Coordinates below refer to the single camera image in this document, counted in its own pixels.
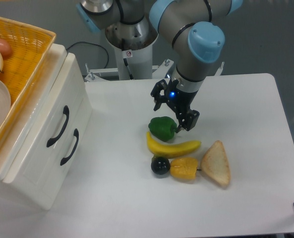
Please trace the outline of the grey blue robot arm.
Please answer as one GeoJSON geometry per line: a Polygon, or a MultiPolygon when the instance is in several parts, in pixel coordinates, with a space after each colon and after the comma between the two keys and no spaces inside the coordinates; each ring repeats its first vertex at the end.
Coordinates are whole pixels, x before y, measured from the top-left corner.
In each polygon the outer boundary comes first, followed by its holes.
{"type": "Polygon", "coordinates": [[[105,32],[114,48],[121,80],[150,79],[152,46],[162,36],[179,54],[168,82],[155,84],[155,109],[162,104],[178,119],[177,130],[191,130],[199,112],[190,105],[225,43],[212,21],[239,9],[240,0],[158,0],[149,13],[142,0],[81,0],[76,8],[88,29],[105,32]]]}

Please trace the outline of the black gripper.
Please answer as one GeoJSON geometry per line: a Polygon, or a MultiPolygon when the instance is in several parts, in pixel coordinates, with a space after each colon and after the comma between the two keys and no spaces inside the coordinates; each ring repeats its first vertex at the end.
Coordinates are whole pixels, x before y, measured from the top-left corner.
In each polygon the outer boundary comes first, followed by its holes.
{"type": "Polygon", "coordinates": [[[164,79],[157,82],[150,95],[154,98],[154,111],[157,111],[163,103],[172,109],[176,115],[179,125],[176,133],[181,130],[190,131],[197,123],[200,113],[190,108],[202,82],[191,82],[184,78],[174,78],[169,80],[167,85],[164,79]]]}

